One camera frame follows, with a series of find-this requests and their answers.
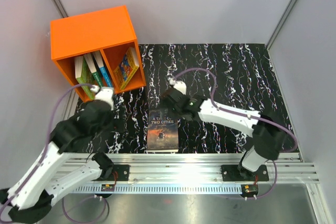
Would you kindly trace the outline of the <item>dark tale of two cities book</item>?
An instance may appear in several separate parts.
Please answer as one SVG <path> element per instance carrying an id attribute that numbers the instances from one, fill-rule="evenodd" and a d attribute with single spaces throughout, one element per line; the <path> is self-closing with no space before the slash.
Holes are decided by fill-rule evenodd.
<path id="1" fill-rule="evenodd" d="M 147 151 L 178 152 L 178 127 L 168 109 L 151 110 L 148 118 Z"/>

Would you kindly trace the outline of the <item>lime green treehouse book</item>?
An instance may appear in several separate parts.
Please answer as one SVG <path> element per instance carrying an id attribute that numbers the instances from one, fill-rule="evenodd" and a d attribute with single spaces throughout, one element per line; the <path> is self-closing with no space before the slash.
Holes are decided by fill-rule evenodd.
<path id="1" fill-rule="evenodd" d="M 75 78 L 79 84 L 94 83 L 94 78 L 89 70 L 84 56 L 77 56 L 75 58 Z"/>

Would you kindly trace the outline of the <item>blue bottom treehouse book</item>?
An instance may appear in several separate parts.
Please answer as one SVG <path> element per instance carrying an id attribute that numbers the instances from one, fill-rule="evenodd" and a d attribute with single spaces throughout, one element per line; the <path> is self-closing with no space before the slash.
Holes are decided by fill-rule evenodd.
<path id="1" fill-rule="evenodd" d="M 120 90 L 124 90 L 134 74 L 139 68 L 138 55 L 136 49 L 129 47 L 123 56 L 121 62 L 114 69 L 113 73 L 116 77 L 117 84 Z"/>

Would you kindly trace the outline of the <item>dark green treehouse book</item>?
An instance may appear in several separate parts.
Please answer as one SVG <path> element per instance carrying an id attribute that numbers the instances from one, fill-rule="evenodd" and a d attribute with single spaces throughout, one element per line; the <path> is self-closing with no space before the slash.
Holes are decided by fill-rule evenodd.
<path id="1" fill-rule="evenodd" d="M 101 73 L 100 73 L 98 67 L 96 66 L 97 64 L 95 63 L 95 61 L 92 57 L 92 54 L 91 53 L 84 54 L 84 58 L 86 60 L 86 63 L 89 67 L 89 70 L 92 73 L 96 83 L 100 87 L 103 87 L 104 86 L 103 79 L 102 79 L 102 76 L 101 76 Z"/>

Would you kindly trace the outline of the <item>blue 26-storey treehouse book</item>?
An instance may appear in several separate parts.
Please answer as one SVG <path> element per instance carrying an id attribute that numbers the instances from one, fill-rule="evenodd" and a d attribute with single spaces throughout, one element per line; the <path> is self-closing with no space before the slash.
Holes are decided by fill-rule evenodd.
<path id="1" fill-rule="evenodd" d="M 103 76 L 103 78 L 104 78 L 107 86 L 113 88 L 113 84 L 112 84 L 112 81 L 111 81 L 110 76 L 108 74 L 108 71 L 107 71 L 107 69 L 105 67 L 104 60 L 103 60 L 101 52 L 100 51 L 95 51 L 93 53 L 93 56 L 95 58 L 95 61 L 96 61 L 97 65 L 98 65 L 98 67 L 99 67 L 99 70 L 100 70 L 100 72 L 101 72 L 101 74 L 102 74 L 102 76 Z"/>

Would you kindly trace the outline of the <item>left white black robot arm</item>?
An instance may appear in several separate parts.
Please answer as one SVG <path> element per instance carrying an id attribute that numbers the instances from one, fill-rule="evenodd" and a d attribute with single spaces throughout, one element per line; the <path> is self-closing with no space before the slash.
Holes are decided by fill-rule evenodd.
<path id="1" fill-rule="evenodd" d="M 84 110 L 60 121 L 26 174 L 11 188 L 1 190 L 1 204 L 10 207 L 9 223 L 36 223 L 80 185 L 116 177 L 113 161 L 107 154 L 97 152 L 77 170 L 53 180 L 58 168 L 81 150 L 85 141 L 103 131 L 124 133 L 125 110 L 114 112 L 106 102 L 91 101 Z"/>

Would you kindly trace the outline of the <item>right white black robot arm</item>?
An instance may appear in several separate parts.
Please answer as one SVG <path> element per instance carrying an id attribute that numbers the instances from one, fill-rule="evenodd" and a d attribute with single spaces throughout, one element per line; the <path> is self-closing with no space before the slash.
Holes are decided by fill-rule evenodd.
<path id="1" fill-rule="evenodd" d="M 242 180 L 254 180 L 261 165 L 266 161 L 277 160 L 286 139 L 286 133 L 276 127 L 270 117 L 259 111 L 213 104 L 211 99 L 201 95 L 191 98 L 176 88 L 165 91 L 161 101 L 177 118 L 220 124 L 251 137 L 252 146 L 237 166 L 238 176 Z"/>

